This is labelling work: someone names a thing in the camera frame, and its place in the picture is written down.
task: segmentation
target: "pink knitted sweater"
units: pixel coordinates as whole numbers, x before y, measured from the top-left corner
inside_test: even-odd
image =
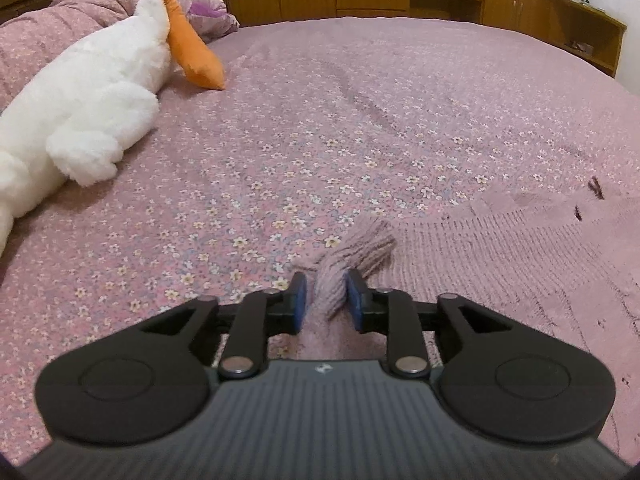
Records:
[[[456,292],[599,357],[617,384],[601,439],[633,456],[640,444],[639,240],[640,198],[608,187],[605,200],[586,188],[569,199],[494,191],[455,218],[367,219],[307,266],[318,271],[314,305],[295,357],[384,355],[384,338],[355,333],[341,309],[345,268],[416,300]]]

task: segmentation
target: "pink comforter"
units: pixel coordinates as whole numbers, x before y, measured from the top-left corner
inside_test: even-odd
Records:
[[[640,101],[514,32],[343,18],[242,29],[212,47],[226,91],[176,74],[158,128],[115,181],[69,184],[14,229],[0,448],[16,462],[47,441],[32,391],[48,360],[201,291],[224,303],[284,287],[292,262],[339,244],[359,214],[422,217],[496,181],[567,193],[599,174],[638,188]],[[640,395],[639,378],[616,380]],[[616,424],[628,434],[638,420]],[[640,434],[606,444],[640,458]]]

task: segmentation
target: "ribbed gray surface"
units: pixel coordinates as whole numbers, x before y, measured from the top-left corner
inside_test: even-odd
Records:
[[[325,374],[318,364],[276,361],[225,383],[196,420],[151,444],[55,442],[22,470],[30,480],[618,480],[628,469],[593,440],[550,450],[485,440],[426,384],[377,362],[331,362]]]

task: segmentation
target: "stuffed goose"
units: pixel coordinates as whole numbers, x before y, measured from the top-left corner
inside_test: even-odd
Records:
[[[172,53],[187,79],[223,89],[222,64],[176,0],[140,0],[133,16],[76,42],[36,74],[0,116],[0,254],[14,219],[67,178],[91,186],[158,116]]]

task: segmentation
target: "small logo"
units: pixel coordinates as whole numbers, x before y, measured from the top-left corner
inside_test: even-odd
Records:
[[[321,365],[318,365],[316,367],[316,372],[318,372],[319,374],[322,374],[322,375],[326,375],[327,373],[329,373],[333,369],[334,369],[334,367],[332,367],[329,363],[322,363]]]

